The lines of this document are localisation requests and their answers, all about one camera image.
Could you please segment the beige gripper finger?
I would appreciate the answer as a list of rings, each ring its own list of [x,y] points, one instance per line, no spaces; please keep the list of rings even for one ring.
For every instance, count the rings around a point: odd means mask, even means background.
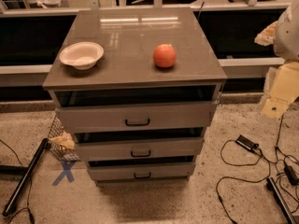
[[[277,22],[274,21],[254,38],[254,42],[261,46],[269,46],[274,44]]]
[[[261,113],[270,119],[280,118],[299,97],[299,62],[270,67],[263,91]]]

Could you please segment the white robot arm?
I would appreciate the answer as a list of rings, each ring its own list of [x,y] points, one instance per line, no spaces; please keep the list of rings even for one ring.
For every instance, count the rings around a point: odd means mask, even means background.
[[[256,35],[254,42],[273,45],[275,54],[285,60],[276,70],[262,108],[268,118],[280,118],[299,97],[299,0],[293,0],[277,21]]]

